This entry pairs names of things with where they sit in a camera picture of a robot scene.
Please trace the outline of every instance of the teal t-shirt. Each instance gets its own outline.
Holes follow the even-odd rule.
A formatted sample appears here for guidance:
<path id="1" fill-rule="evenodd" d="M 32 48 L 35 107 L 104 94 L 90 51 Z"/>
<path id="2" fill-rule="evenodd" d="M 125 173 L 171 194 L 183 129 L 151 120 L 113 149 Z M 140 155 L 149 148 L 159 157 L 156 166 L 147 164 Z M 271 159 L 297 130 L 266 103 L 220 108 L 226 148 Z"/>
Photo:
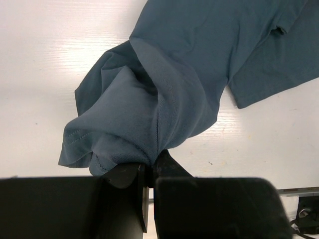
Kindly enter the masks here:
<path id="1" fill-rule="evenodd" d="M 130 40 L 76 90 L 59 164 L 93 175 L 152 165 L 216 122 L 227 85 L 242 108 L 319 76 L 318 10 L 318 0 L 148 0 Z"/>

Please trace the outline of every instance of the blue-gray fabric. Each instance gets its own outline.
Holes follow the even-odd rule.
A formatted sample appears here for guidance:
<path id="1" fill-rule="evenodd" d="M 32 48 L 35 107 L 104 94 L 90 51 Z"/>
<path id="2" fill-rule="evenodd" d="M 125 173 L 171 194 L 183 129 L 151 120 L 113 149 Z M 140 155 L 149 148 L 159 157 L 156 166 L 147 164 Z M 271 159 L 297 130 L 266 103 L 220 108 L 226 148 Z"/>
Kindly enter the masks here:
<path id="1" fill-rule="evenodd" d="M 229 83 L 238 108 L 319 77 L 319 0 L 308 0 L 287 35 L 272 31 Z"/>
<path id="2" fill-rule="evenodd" d="M 290 34 L 306 2 L 148 0 L 130 40 L 107 51 L 76 90 L 79 117 L 65 128 L 59 164 L 93 175 L 152 165 L 203 132 L 227 84 L 236 80 L 232 89 L 247 96 L 237 73 L 273 31 Z"/>

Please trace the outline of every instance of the cloth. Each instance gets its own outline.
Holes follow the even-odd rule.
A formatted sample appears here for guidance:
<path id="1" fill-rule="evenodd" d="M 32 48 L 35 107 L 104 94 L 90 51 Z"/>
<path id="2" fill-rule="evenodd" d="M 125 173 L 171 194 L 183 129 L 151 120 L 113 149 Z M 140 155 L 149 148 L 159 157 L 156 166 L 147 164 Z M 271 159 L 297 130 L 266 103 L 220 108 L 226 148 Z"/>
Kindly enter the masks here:
<path id="1" fill-rule="evenodd" d="M 224 87 L 271 31 L 288 34 L 307 0 L 148 0 L 130 41 L 76 90 L 59 164 L 101 175 L 152 165 L 217 119 Z"/>
<path id="2" fill-rule="evenodd" d="M 289 33 L 271 31 L 229 83 L 238 108 L 319 77 L 319 0 L 308 0 Z"/>

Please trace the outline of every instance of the white wood-grain surface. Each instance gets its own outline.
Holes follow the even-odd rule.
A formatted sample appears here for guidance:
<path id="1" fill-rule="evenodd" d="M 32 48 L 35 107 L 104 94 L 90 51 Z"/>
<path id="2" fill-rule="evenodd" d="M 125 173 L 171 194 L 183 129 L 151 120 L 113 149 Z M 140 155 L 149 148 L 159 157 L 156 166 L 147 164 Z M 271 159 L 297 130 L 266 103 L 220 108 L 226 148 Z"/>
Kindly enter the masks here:
<path id="1" fill-rule="evenodd" d="M 145 2 L 0 0 L 0 177 L 89 175 L 57 165 L 74 90 L 128 39 Z M 318 186 L 318 95 L 319 79 L 239 110 L 225 90 L 218 122 L 171 153 L 194 176 Z"/>

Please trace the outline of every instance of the black cable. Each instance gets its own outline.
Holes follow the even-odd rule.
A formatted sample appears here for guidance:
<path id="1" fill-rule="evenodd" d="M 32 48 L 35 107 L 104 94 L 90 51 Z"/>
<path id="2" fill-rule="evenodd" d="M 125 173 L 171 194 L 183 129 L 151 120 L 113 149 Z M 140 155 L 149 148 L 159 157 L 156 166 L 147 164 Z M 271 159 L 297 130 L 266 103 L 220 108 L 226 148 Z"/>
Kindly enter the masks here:
<path id="1" fill-rule="evenodd" d="M 296 224 L 296 220 L 292 220 L 292 221 L 290 222 L 290 226 L 292 226 L 293 224 Z M 296 235 L 298 235 L 298 236 L 300 236 L 300 237 L 302 237 L 302 238 L 304 238 L 304 239 L 315 239 L 315 238 L 312 238 L 312 237 L 307 236 L 307 235 L 305 235 L 305 234 L 302 234 L 301 232 L 299 232 L 298 230 L 294 229 L 293 227 L 291 227 L 291 229 L 292 229 L 292 231 L 293 231 L 293 234 L 296 234 Z"/>

